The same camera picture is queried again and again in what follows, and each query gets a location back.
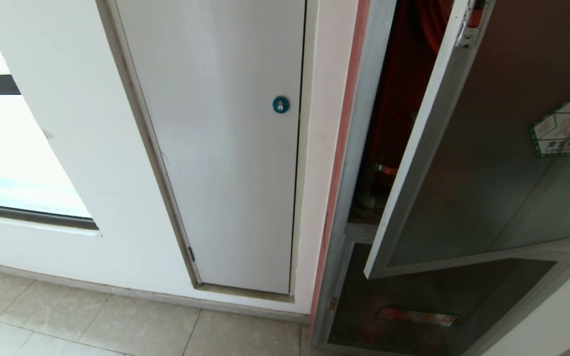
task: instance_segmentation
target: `white door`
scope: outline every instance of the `white door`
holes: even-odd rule
[[[570,98],[570,42],[554,54],[555,43],[570,38],[570,2],[541,12],[540,1],[487,2],[473,32],[484,36],[480,49],[478,41],[459,45],[464,6],[454,4],[369,278],[556,251],[553,243],[570,241],[570,156],[536,156],[529,133]],[[559,29],[547,24],[555,16]],[[524,35],[511,32],[523,24]]]
[[[201,282],[288,293],[305,2],[117,4]]]

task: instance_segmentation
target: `white wall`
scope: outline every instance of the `white wall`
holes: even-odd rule
[[[0,221],[0,265],[308,313],[357,0],[309,6],[293,304],[193,289],[93,0],[0,0],[0,50],[102,234]]]
[[[558,356],[570,348],[570,279],[484,356]]]

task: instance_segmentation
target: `red trim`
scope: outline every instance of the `red trim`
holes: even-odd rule
[[[329,238],[331,235],[331,224],[333,223],[335,203],[337,201],[337,191],[339,189],[340,178],[342,175],[342,164],[344,162],[344,154],[346,151],[346,138],[349,131],[349,124],[351,122],[353,99],[355,98],[355,85],[358,79],[360,59],[362,58],[362,45],[364,43],[364,34],[366,33],[369,6],[370,0],[358,1],[358,9],[355,16],[355,29],[353,30],[353,43],[351,43],[351,56],[349,59],[349,67],[346,74],[344,99],[342,100],[342,113],[340,115],[340,123],[337,131],[337,142],[335,144],[335,157],[333,160],[333,172],[331,174],[329,199],[327,202],[327,213],[325,214],[323,239],[321,241],[321,252],[320,256],[318,257],[314,297],[312,299],[312,309],[309,316],[310,330],[314,329],[314,319],[316,316],[316,311],[318,309],[318,298],[320,295],[321,283],[323,281],[324,265],[327,257],[327,247],[329,245]]]

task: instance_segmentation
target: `cabinet door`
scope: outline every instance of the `cabinet door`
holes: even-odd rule
[[[477,50],[455,46],[455,2],[367,277],[570,239],[570,156],[538,158],[529,135],[570,98],[570,2],[543,4],[487,2]]]
[[[305,2],[117,7],[201,282],[288,293]]]

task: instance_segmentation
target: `open cabinet door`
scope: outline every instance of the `open cabinet door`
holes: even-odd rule
[[[568,245],[570,156],[536,156],[529,135],[570,99],[570,2],[544,4],[455,2],[367,278]]]

